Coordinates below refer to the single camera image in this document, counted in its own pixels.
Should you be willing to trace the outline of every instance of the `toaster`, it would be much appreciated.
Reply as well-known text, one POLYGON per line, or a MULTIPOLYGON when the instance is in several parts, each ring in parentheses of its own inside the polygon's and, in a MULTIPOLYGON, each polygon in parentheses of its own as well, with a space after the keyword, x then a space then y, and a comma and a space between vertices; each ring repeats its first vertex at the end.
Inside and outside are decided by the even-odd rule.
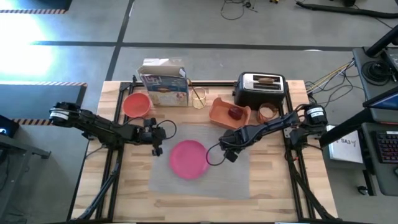
POLYGON ((240 74, 234 87, 234 103, 238 106, 249 106, 252 110, 258 110, 263 103, 271 103, 278 108, 288 89, 282 75, 261 72, 240 74))

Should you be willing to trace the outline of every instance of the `white label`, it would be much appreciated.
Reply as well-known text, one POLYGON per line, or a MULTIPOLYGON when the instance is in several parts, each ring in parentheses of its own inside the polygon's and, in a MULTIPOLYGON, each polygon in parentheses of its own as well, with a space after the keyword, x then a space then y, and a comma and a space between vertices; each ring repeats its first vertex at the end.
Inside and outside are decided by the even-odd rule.
POLYGON ((54 116, 54 117, 58 117, 58 118, 67 120, 69 118, 68 115, 69 115, 69 112, 62 112, 62 113, 51 112, 50 117, 54 116))
POLYGON ((318 112, 318 111, 323 112, 323 109, 322 108, 313 108, 313 109, 308 110, 307 114, 310 114, 310 113, 313 113, 313 112, 318 112))
POLYGON ((316 117, 316 116, 323 116, 323 112, 316 112, 311 114, 311 118, 316 117))

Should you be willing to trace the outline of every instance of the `cardboard box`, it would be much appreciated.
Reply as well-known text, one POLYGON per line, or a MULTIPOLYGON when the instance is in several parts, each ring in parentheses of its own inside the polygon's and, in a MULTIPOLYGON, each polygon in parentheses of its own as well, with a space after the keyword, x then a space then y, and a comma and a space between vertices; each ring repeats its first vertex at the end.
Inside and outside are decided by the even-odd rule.
POLYGON ((137 73, 154 106, 188 106, 188 82, 180 59, 146 58, 137 73))

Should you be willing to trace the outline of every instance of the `orange bowl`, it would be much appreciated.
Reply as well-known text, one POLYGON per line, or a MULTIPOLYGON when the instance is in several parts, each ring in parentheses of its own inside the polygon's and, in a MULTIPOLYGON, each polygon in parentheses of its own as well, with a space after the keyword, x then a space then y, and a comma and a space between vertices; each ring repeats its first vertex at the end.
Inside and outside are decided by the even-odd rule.
POLYGON ((150 110, 150 99, 143 93, 133 93, 123 102, 123 111, 130 118, 143 117, 150 110))

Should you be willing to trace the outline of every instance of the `keyboard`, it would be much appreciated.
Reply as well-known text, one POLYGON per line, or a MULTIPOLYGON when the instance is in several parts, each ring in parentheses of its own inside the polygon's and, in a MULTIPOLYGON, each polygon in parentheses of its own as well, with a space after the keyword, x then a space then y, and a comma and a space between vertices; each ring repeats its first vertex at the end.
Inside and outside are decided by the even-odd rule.
POLYGON ((398 131, 377 131, 376 146, 381 163, 398 164, 398 131))

